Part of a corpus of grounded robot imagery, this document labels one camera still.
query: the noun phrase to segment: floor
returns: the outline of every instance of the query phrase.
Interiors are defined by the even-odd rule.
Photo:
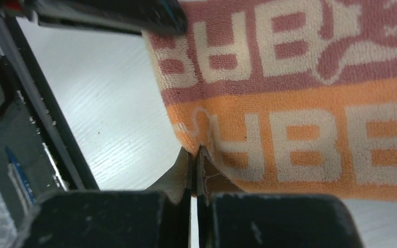
[[[103,190],[144,189],[171,167],[180,144],[141,38],[20,24]],[[397,247],[397,204],[345,203],[367,247]]]

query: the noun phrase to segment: terry cloth towel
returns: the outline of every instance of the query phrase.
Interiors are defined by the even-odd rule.
[[[144,34],[174,131],[248,192],[397,200],[397,0],[183,4]]]

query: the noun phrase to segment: white tabletop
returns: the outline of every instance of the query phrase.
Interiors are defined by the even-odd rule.
[[[20,24],[101,189],[144,189],[171,167],[180,143],[140,37]],[[397,248],[397,204],[345,203],[367,247]]]

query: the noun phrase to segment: fabric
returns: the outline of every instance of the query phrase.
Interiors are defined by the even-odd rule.
[[[144,34],[174,131],[248,192],[397,200],[397,0],[183,4]]]

